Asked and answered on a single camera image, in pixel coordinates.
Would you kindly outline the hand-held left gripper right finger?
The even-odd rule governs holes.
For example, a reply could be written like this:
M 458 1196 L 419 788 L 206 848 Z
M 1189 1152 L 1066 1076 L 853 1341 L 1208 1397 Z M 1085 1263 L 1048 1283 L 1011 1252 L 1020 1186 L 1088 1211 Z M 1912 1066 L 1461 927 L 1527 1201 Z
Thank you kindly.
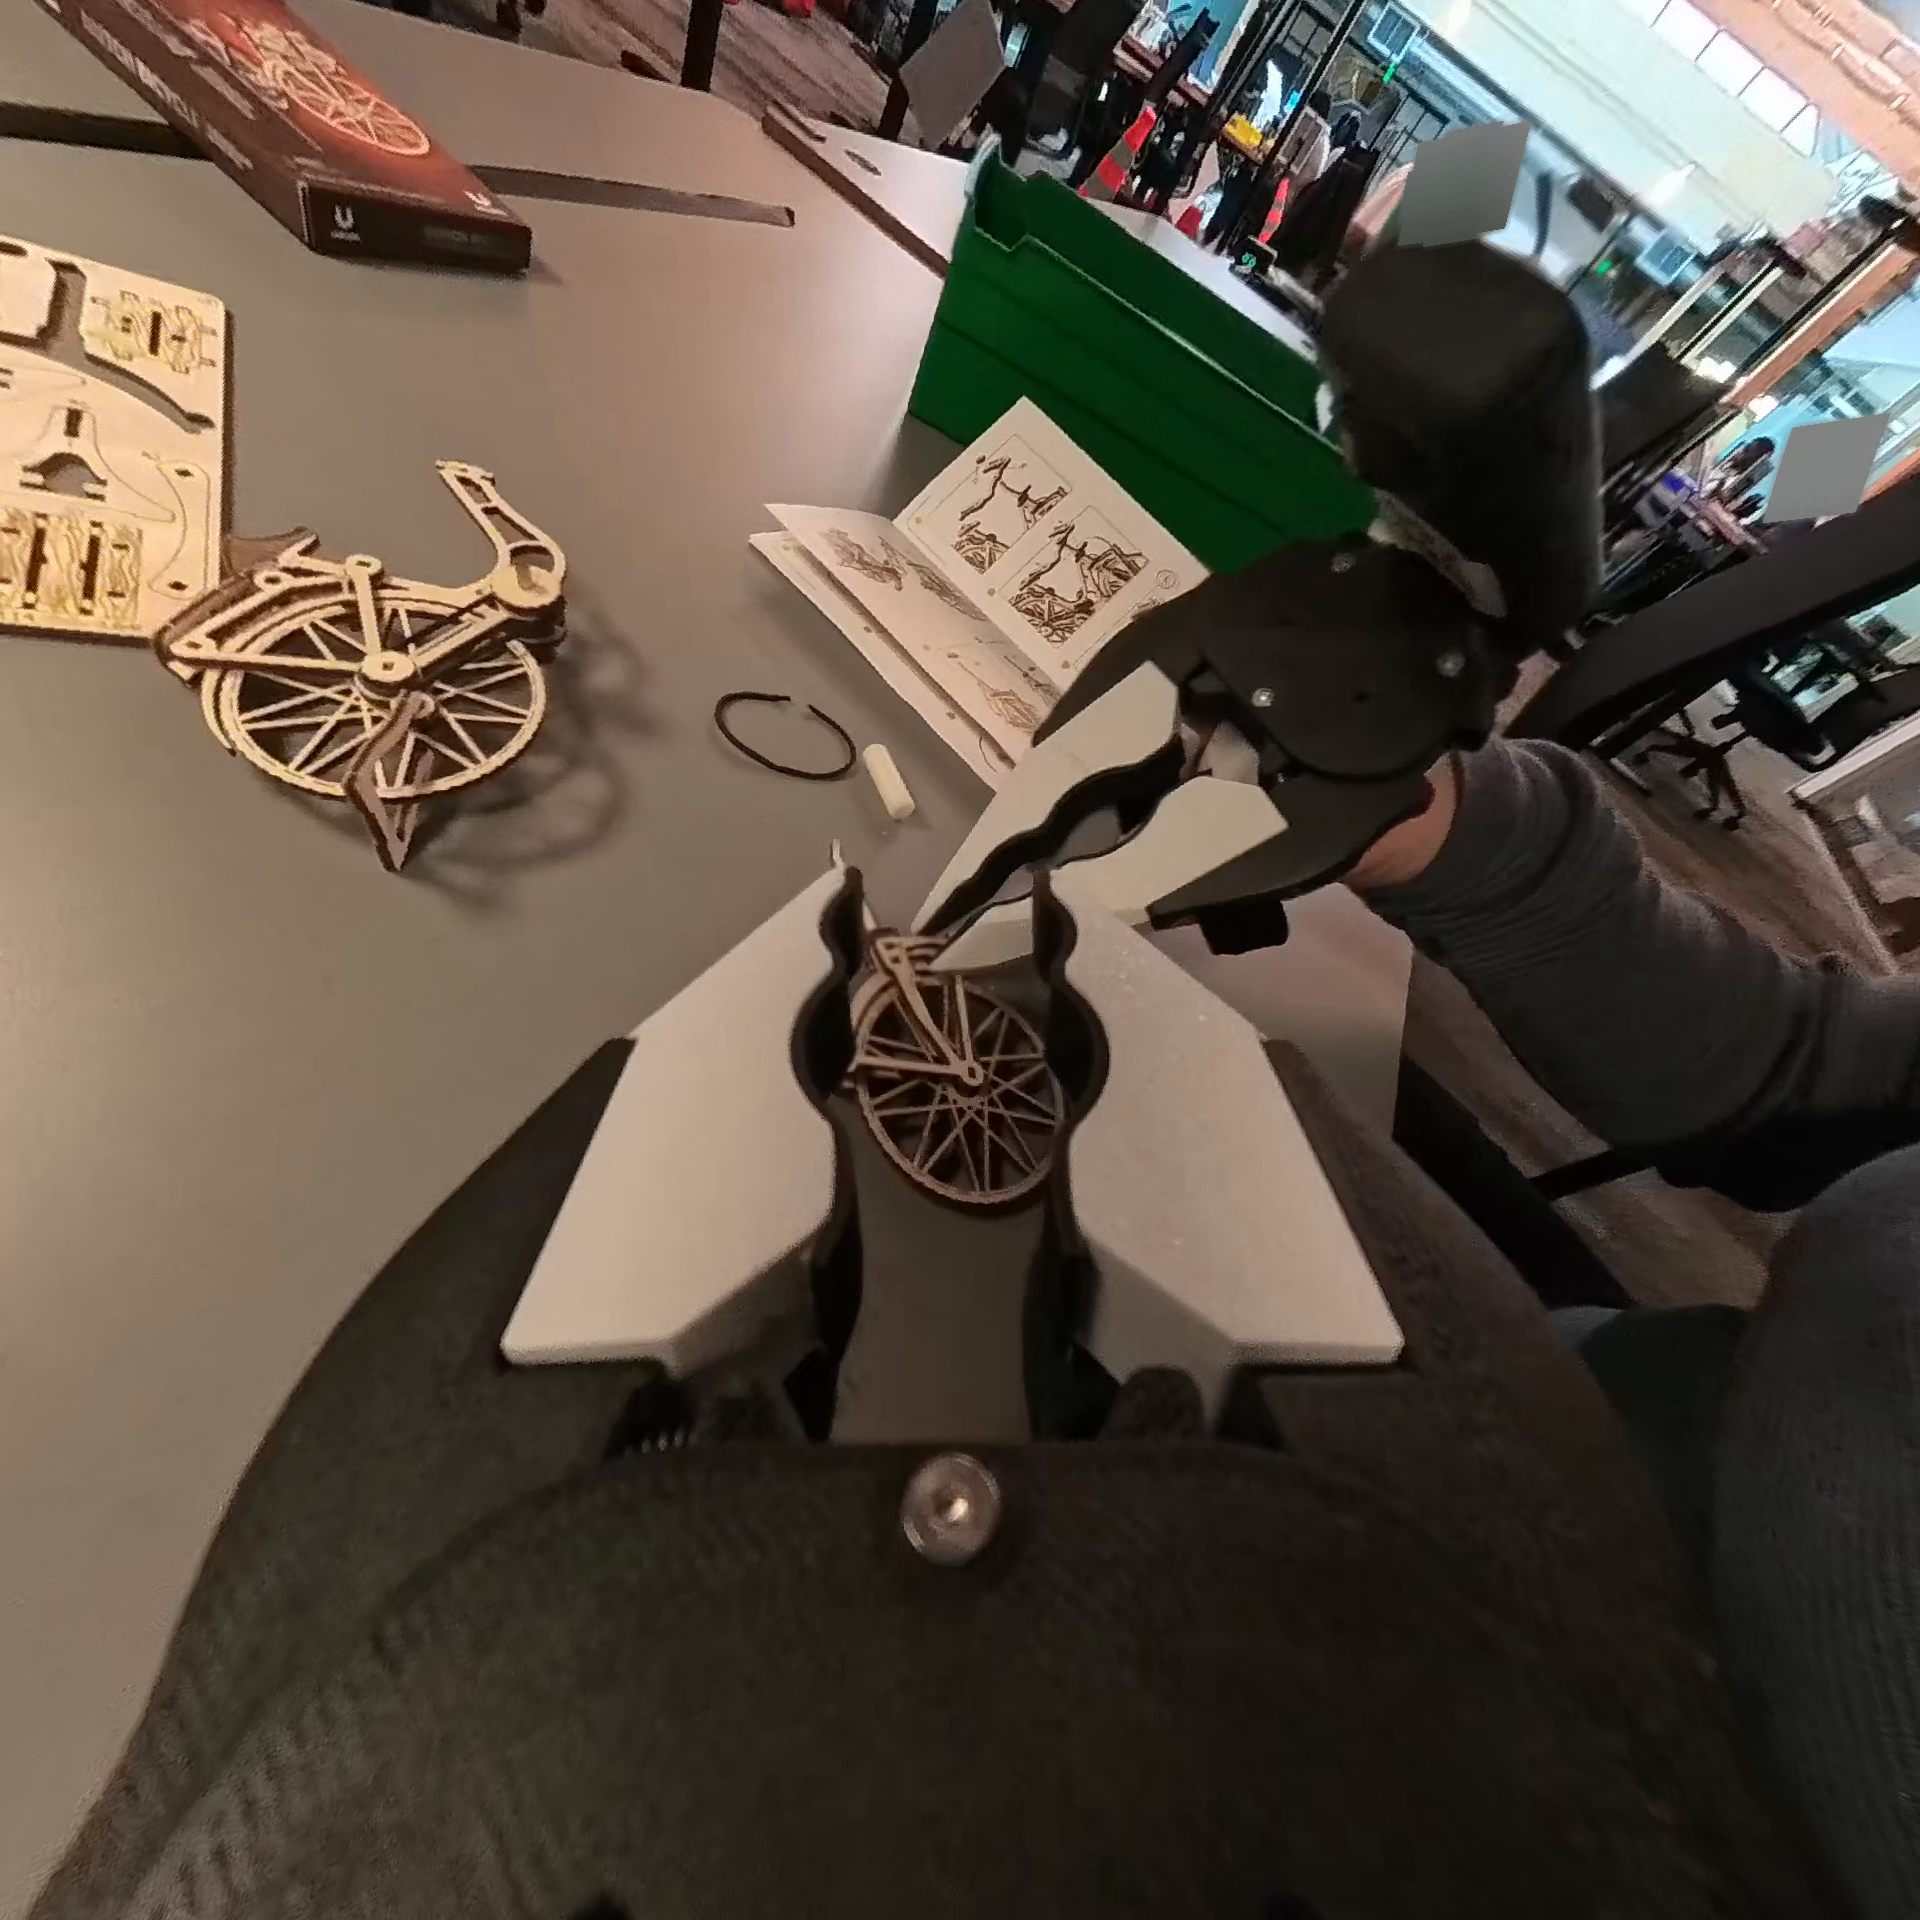
M 1352 1225 L 1256 1029 L 1048 881 L 1035 962 L 1060 1017 L 1072 1339 L 1109 1373 L 1386 1369 L 1404 1355 Z

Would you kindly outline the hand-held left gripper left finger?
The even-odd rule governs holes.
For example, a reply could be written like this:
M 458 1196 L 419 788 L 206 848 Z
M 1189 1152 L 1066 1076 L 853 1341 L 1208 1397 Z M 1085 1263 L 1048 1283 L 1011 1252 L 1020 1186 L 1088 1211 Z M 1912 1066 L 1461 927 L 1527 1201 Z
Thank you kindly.
M 827 868 L 639 1023 L 499 1352 L 712 1369 L 808 1313 L 853 1207 L 831 1100 L 867 935 Z

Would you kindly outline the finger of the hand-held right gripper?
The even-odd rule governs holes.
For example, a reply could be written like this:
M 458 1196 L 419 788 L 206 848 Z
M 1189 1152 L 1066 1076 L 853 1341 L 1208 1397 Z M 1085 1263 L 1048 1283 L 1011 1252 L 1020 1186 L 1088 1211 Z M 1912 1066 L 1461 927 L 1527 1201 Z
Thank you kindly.
M 1023 752 L 934 881 L 914 933 L 949 933 L 1020 873 L 1048 865 L 1118 802 L 1156 804 L 1184 767 L 1181 693 L 1143 663 Z
M 931 956 L 934 973 L 990 973 L 1035 951 L 1039 893 L 1130 929 L 1179 923 L 1192 916 L 1191 906 L 1179 906 L 1192 888 L 1286 836 L 1279 812 L 1256 784 L 1195 777 L 1165 794 L 1140 828 L 1103 852 L 1021 856 L 982 906 L 965 906 L 942 923 L 925 916 L 918 935 L 940 944 Z

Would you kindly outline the wooden spoked wheel with fork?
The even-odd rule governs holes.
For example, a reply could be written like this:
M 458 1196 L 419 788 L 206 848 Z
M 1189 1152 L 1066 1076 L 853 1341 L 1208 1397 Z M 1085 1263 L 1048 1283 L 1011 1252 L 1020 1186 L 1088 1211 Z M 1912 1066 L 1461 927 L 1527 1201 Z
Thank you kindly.
M 850 999 L 845 1089 L 883 1157 L 928 1201 L 1005 1211 L 1042 1186 L 1066 1097 L 1042 1033 L 940 939 L 874 929 Z

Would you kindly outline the person's right forearm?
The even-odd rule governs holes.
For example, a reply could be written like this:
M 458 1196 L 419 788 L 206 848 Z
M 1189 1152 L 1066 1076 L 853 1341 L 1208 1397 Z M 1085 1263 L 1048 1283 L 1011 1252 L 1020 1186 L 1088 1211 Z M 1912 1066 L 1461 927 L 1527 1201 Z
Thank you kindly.
M 1878 1163 L 1915 1186 L 1915 978 L 1790 953 L 1660 875 L 1563 748 L 1463 755 L 1445 852 L 1366 901 L 1543 1093 L 1634 1168 L 1758 1215 Z

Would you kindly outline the wooden parts sheet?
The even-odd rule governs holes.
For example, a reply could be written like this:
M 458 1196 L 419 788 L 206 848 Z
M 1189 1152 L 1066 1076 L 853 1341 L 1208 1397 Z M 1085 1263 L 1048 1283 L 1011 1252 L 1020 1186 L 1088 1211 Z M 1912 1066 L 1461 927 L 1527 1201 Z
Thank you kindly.
M 223 577 L 229 308 L 2 240 L 2 629 L 151 648 Z

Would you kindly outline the dark model kit box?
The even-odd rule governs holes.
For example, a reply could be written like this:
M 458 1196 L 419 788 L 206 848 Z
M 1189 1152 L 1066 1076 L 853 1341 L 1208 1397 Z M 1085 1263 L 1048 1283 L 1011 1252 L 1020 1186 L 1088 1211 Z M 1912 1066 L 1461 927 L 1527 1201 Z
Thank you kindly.
M 522 276 L 528 225 L 278 3 L 40 10 L 307 249 Z

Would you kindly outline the person's right hand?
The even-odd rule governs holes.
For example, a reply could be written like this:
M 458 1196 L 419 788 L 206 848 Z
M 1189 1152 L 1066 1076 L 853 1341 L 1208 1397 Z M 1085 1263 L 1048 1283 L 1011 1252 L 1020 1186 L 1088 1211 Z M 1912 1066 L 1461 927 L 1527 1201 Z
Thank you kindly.
M 1445 852 L 1461 807 L 1466 755 L 1439 760 L 1426 777 L 1420 812 L 1392 826 L 1348 868 L 1344 884 L 1357 897 L 1402 890 L 1422 879 Z

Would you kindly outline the white instruction booklet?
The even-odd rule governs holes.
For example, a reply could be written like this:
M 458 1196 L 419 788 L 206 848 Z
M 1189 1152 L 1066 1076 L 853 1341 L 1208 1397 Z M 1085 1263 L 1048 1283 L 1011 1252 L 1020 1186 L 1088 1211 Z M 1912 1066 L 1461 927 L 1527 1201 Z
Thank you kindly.
M 752 552 L 988 788 L 1115 634 L 1208 577 L 1030 400 L 894 517 L 767 514 Z

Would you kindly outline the green stacked plastic bins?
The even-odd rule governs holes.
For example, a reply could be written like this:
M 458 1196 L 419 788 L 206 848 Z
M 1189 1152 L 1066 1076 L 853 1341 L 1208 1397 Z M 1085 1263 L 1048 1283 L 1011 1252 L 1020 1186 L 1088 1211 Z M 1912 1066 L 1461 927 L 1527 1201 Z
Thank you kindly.
M 1314 426 L 1320 375 L 1102 207 L 986 160 L 904 412 L 971 444 L 1018 400 L 1214 572 L 1362 536 L 1368 487 Z

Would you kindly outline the orange traffic cone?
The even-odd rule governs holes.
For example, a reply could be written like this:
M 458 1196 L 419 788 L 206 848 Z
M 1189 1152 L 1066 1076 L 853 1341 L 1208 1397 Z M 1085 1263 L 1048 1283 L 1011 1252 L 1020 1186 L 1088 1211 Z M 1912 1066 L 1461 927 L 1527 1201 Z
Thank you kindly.
M 1160 112 L 1154 103 L 1140 106 L 1127 131 L 1106 148 L 1102 160 L 1092 167 L 1077 195 L 1083 202 L 1115 202 L 1130 185 L 1131 173 L 1140 160 L 1148 140 L 1159 125 Z

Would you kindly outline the white table with wooden edge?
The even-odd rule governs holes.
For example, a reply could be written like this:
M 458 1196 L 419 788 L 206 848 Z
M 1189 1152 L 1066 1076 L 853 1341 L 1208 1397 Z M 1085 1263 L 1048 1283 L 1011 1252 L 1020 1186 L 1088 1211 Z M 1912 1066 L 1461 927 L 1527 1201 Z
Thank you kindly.
M 970 167 L 878 135 L 767 106 L 759 129 L 900 252 L 949 274 L 970 210 Z

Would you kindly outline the person's leg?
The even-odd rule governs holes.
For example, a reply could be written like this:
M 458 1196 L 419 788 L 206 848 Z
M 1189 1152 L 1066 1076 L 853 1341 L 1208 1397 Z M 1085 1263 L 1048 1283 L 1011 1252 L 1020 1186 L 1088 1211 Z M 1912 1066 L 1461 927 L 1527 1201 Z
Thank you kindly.
M 1917 1162 L 1839 1178 L 1754 1313 L 1563 1308 L 1703 1575 L 1749 1741 L 1847 1915 L 1917 1915 Z

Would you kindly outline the wooden bicycle frame assembly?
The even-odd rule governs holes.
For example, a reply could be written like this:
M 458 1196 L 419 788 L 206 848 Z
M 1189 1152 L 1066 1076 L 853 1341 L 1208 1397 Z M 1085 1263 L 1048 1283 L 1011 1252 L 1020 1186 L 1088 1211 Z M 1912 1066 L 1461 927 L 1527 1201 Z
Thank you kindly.
M 479 577 L 404 579 L 371 553 L 330 557 L 298 531 L 152 640 L 210 737 L 259 776 L 350 809 L 387 873 L 404 868 L 435 809 L 534 745 L 568 624 L 563 546 L 491 472 L 437 474 L 487 540 Z

